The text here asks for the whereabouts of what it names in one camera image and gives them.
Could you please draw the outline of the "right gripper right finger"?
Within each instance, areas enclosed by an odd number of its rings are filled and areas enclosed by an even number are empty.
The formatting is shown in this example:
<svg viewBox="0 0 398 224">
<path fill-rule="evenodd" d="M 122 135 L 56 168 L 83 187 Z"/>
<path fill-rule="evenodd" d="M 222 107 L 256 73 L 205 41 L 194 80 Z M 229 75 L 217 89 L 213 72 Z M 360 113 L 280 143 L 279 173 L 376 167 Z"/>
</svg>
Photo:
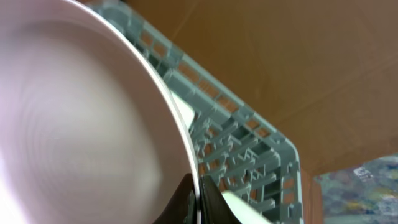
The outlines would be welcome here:
<svg viewBox="0 0 398 224">
<path fill-rule="evenodd" d="M 201 223 L 241 224 L 210 176 L 200 178 Z"/>
</svg>

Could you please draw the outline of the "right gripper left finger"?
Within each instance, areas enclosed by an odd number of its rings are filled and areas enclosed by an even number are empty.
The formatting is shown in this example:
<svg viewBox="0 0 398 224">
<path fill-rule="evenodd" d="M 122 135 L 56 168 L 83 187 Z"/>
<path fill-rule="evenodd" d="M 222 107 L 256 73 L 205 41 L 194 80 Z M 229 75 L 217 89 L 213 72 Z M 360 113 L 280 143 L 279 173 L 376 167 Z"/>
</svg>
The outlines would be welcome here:
<svg viewBox="0 0 398 224">
<path fill-rule="evenodd" d="M 186 174 L 154 224 L 194 224 L 195 219 L 196 197 L 193 177 Z"/>
</svg>

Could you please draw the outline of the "white plate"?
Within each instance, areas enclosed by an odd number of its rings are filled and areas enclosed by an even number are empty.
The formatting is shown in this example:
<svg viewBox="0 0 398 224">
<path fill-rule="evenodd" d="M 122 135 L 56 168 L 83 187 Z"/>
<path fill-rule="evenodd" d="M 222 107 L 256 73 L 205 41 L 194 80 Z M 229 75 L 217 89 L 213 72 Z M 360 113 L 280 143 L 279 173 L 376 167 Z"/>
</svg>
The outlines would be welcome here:
<svg viewBox="0 0 398 224">
<path fill-rule="evenodd" d="M 1 2 L 1 222 L 152 223 L 185 175 L 160 75 L 77 1 Z"/>
</svg>

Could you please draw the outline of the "small white food bowl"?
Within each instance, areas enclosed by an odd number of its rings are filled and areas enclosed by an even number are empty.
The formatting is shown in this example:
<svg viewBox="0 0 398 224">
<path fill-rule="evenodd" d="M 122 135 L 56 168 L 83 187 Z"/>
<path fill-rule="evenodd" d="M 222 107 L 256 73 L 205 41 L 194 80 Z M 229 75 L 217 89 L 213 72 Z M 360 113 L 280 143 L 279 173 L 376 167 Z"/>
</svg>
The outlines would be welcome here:
<svg viewBox="0 0 398 224">
<path fill-rule="evenodd" d="M 229 209 L 242 224 L 272 224 L 243 199 L 229 190 L 221 193 Z"/>
</svg>

